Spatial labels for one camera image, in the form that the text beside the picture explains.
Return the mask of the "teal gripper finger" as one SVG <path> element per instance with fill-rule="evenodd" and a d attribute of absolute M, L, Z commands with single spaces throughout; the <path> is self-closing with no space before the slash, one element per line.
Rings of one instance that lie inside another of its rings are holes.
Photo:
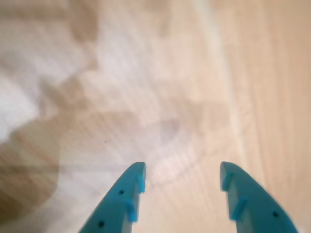
<path fill-rule="evenodd" d="M 246 171 L 231 162 L 221 162 L 220 186 L 226 192 L 229 219 L 238 233 L 296 233 L 282 207 Z"/>
<path fill-rule="evenodd" d="M 117 179 L 89 216 L 81 233 L 131 233 L 145 192 L 146 164 L 136 162 Z"/>

